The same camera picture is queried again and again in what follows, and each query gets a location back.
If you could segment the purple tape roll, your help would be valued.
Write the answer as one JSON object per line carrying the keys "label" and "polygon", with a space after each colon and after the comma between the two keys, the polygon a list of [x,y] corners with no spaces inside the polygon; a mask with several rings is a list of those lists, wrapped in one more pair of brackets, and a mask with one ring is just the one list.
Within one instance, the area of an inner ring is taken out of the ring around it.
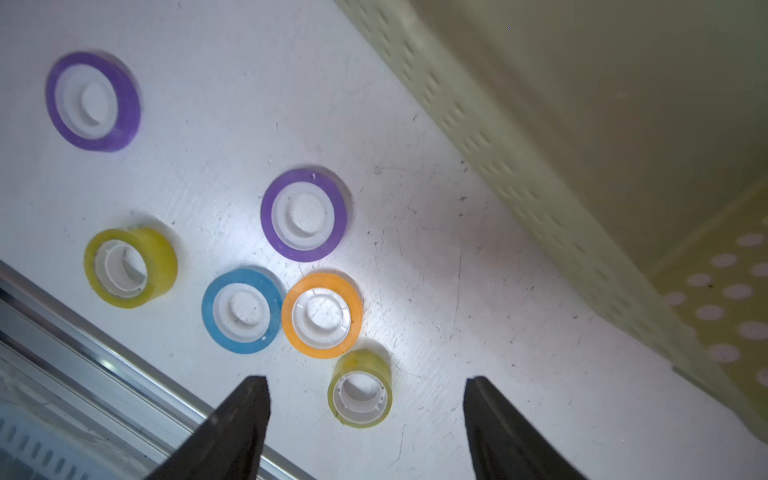
{"label": "purple tape roll", "polygon": [[[105,94],[105,119],[85,108],[85,93],[96,86]],[[85,151],[117,152],[138,133],[139,89],[130,70],[117,57],[98,50],[73,51],[57,59],[45,83],[49,118],[71,145]]]}
{"label": "purple tape roll", "polygon": [[264,193],[261,225],[271,246],[296,262],[328,256],[341,242],[348,210],[335,179],[315,168],[287,171]]}

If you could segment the orange tape roll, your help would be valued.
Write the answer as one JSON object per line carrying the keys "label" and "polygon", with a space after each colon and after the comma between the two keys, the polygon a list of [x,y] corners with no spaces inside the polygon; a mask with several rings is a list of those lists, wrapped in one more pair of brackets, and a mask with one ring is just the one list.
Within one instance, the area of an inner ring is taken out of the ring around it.
{"label": "orange tape roll", "polygon": [[312,358],[331,359],[357,341],[363,306],[357,290],[344,278],[316,272],[300,280],[286,295],[282,327],[291,345]]}

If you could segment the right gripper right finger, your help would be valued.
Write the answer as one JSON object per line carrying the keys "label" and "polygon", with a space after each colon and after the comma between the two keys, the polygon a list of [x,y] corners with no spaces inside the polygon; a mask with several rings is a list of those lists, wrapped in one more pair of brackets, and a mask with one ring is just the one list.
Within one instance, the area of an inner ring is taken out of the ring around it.
{"label": "right gripper right finger", "polygon": [[463,413],[478,479],[585,478],[488,378],[466,381]]}

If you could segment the yellow green tape roll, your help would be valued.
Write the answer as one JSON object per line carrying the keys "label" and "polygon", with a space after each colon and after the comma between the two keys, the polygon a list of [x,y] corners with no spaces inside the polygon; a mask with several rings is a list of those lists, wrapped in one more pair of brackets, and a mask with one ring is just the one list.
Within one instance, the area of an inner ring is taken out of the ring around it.
{"label": "yellow green tape roll", "polygon": [[178,260],[171,243],[155,229],[109,229],[95,235],[87,245],[84,271],[102,300],[133,309],[172,288]]}

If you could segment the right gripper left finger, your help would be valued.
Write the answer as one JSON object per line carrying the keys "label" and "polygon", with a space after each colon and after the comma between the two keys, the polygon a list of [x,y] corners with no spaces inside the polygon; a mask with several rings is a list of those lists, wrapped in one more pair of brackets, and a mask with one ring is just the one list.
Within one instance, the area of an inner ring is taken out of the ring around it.
{"label": "right gripper left finger", "polygon": [[150,479],[255,479],[271,413],[267,378],[245,378]]}

